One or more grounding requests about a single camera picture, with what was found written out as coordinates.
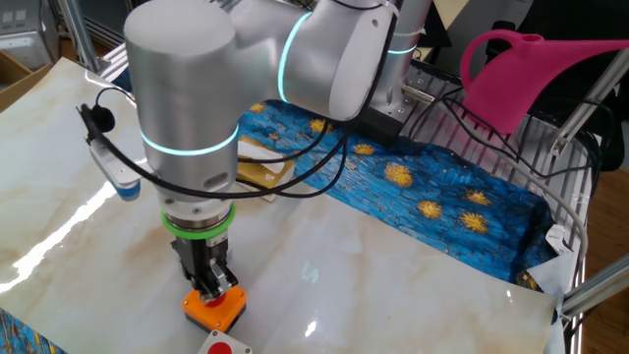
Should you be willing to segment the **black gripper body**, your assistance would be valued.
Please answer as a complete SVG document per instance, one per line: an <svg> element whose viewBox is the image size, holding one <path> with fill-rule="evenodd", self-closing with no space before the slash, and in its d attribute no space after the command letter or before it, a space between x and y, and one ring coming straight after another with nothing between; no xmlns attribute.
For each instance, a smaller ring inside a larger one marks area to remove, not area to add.
<svg viewBox="0 0 629 354"><path fill-rule="evenodd" d="M216 241L176 237L171 247L177 253L188 280L209 281L211 261L215 261L229 281L232 280L232 271L227 267L229 243L226 236L218 236Z"/></svg>

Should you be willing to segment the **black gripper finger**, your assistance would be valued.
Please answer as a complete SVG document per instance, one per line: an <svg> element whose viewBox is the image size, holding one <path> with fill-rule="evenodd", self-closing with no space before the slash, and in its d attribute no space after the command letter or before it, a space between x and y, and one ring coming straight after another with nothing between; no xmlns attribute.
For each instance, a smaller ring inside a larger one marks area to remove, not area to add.
<svg viewBox="0 0 629 354"><path fill-rule="evenodd" d="M237 277L227 267L226 264L211 262L210 265L211 278L213 279L212 296L219 298L228 290L238 284Z"/></svg>
<svg viewBox="0 0 629 354"><path fill-rule="evenodd" d="M213 300L212 293L200 281L200 279L196 275L189 272L183 264L181 264L181 269L182 269L182 273L184 277L190 282L192 288L198 292L200 299L203 302L212 301Z"/></svg>

